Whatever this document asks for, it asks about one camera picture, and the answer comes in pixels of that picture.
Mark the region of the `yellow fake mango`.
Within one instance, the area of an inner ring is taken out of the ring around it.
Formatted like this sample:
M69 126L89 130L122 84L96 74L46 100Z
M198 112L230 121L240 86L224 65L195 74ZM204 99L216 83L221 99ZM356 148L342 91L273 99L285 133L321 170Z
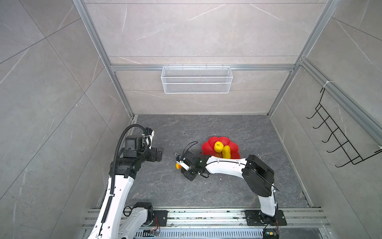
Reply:
M222 154L222 157L224 159L231 159L231 148L230 148L230 146L229 145L225 145L223 147L223 150L222 150L221 154Z

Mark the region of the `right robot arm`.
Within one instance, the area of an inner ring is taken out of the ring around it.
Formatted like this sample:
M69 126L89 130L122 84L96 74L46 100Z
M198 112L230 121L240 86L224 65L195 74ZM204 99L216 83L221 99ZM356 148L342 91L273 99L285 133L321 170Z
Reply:
M275 222L278 204L274 193L275 173L255 155L242 159L224 159L211 155L196 156L190 151L176 157L177 167L190 181L200 175L225 174L243 179L260 202L260 218L263 224Z

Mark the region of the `yellow fake apple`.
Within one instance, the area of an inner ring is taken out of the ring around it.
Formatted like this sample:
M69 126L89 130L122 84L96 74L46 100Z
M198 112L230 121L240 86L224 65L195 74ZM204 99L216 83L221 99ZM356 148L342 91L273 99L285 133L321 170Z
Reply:
M217 152L217 153L221 153L224 149L224 144L220 141L217 141L215 144L214 144L214 151Z

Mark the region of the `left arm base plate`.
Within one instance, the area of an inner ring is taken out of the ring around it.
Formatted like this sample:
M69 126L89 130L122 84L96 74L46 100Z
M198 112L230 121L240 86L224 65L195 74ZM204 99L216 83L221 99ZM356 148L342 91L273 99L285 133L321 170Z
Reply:
M168 221L168 213L166 210L149 210L147 219L142 225L143 227L165 227Z

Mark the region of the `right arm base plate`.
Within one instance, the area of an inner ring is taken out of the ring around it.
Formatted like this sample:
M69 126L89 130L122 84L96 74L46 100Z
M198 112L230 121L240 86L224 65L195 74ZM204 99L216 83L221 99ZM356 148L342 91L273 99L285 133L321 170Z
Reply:
M263 214L261 210L245 210L245 219L248 226L286 226L287 222L282 210L276 210L274 216Z

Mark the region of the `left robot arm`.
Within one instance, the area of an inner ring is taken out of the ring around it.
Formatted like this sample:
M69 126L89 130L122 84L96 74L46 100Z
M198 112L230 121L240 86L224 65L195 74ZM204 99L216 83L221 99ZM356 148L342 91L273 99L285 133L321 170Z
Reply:
M125 213L125 202L142 163L161 161L163 150L152 147L154 132L120 138L110 166L104 201L90 239L133 239L142 226L159 230L151 203L138 202Z

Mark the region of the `red flower-shaped fruit bowl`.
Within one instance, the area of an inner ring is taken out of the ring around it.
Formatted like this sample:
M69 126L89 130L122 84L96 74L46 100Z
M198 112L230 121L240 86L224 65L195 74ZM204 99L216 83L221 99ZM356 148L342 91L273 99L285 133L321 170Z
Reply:
M202 145L202 152L203 155L210 155L224 159L241 158L238 145L224 136L213 136L209 138L209 140Z

